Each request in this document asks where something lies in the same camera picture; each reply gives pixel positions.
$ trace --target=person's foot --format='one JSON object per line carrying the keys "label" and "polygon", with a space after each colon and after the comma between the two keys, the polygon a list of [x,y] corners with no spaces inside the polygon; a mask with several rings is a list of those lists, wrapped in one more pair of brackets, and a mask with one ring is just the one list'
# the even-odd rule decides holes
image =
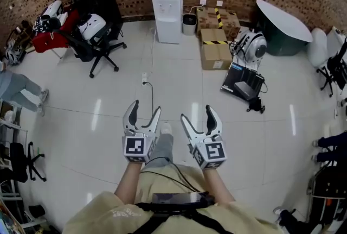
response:
{"label": "person's foot", "polygon": [[172,135],[172,127],[168,122],[163,123],[161,129],[160,129],[161,134],[170,134]]}
{"label": "person's foot", "polygon": [[41,116],[44,116],[44,109],[43,109],[43,105],[41,103],[39,103],[37,106],[37,113]]}
{"label": "person's foot", "polygon": [[317,163],[317,155],[312,155],[311,160],[315,163]]}
{"label": "person's foot", "polygon": [[46,101],[46,99],[48,97],[48,92],[49,92],[49,90],[47,88],[45,90],[41,91],[41,94],[39,96],[41,102],[44,103],[44,101]]}
{"label": "person's foot", "polygon": [[318,140],[312,141],[312,146],[313,146],[313,147],[319,147],[319,145],[318,145]]}

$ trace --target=grey pants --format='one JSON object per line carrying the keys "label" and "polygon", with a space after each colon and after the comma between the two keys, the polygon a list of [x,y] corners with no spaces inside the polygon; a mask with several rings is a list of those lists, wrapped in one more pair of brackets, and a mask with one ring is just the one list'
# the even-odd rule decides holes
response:
{"label": "grey pants", "polygon": [[[167,157],[171,162],[173,162],[172,158],[172,146],[174,144],[174,137],[170,134],[162,134],[159,136],[159,140],[157,145],[154,148],[154,151],[151,155],[150,161],[157,157]],[[154,161],[148,162],[147,165],[143,169],[153,168],[153,167],[164,167],[169,165],[168,162],[164,158],[156,159]]]}
{"label": "grey pants", "polygon": [[35,105],[21,93],[21,91],[24,89],[28,90],[30,93],[36,96],[39,96],[41,93],[41,88],[36,83],[29,80],[25,75],[13,74],[10,85],[1,96],[1,98],[8,102],[16,102],[22,107],[36,112],[37,105]]}

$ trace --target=chair base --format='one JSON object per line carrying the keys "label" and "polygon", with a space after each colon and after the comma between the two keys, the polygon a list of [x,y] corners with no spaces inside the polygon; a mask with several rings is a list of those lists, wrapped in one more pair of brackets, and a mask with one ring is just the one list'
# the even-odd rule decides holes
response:
{"label": "chair base", "polygon": [[127,46],[126,44],[124,44],[123,42],[121,43],[118,43],[116,45],[112,45],[112,46],[109,46],[109,48],[106,50],[104,48],[101,48],[100,51],[97,53],[97,58],[95,59],[94,63],[93,63],[93,66],[92,66],[92,69],[89,73],[89,77],[91,79],[94,78],[94,69],[96,68],[97,64],[99,63],[100,59],[102,57],[106,58],[106,60],[113,66],[113,70],[115,72],[118,72],[119,71],[119,67],[112,61],[112,59],[110,59],[110,57],[108,56],[110,54],[111,51],[115,50],[115,49],[119,49],[120,47],[123,47],[123,49],[126,49]]}
{"label": "chair base", "polygon": [[34,163],[36,162],[36,160],[39,158],[39,157],[45,157],[44,154],[38,154],[37,156],[35,156],[34,158],[31,158],[31,147],[33,146],[33,142],[31,141],[28,145],[28,168],[29,168],[29,175],[30,175],[30,179],[32,181],[35,181],[36,178],[33,177],[33,171],[34,173],[43,181],[43,182],[46,182],[47,179],[46,177],[42,177],[41,174],[37,171],[37,169],[34,167]]}
{"label": "chair base", "polygon": [[329,94],[329,97],[331,98],[333,95],[332,85],[331,85],[332,84],[332,76],[329,75],[329,73],[325,67],[323,67],[322,69],[317,69],[316,72],[321,73],[325,77],[325,84],[323,87],[320,88],[320,90],[323,90],[329,84],[330,91],[331,91],[331,94]]}

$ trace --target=trash can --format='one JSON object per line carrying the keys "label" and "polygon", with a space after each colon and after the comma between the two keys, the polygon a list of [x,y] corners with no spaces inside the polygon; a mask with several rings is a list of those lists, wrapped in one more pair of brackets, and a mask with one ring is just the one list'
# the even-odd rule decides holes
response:
{"label": "trash can", "polygon": [[183,34],[194,35],[196,29],[197,18],[195,14],[183,15]]}

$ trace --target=beige shirt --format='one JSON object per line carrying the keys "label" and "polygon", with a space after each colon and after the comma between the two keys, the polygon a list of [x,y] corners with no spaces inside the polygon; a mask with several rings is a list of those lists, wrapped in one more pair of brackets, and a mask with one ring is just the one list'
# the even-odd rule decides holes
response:
{"label": "beige shirt", "polygon": [[[204,178],[198,169],[185,166],[180,166],[180,169],[194,187],[200,191],[207,190]],[[182,182],[172,166],[149,170]],[[185,192],[189,192],[189,190],[170,179],[152,173],[141,173],[135,203],[150,203],[153,193]],[[198,211],[217,220],[224,229],[234,234],[283,233],[276,225],[256,218],[238,202],[215,204]],[[102,192],[67,223],[63,234],[132,233],[146,223],[152,215],[152,212],[145,212],[135,205],[124,205],[111,192]],[[217,232],[183,216],[172,216],[154,233],[215,234]]]}

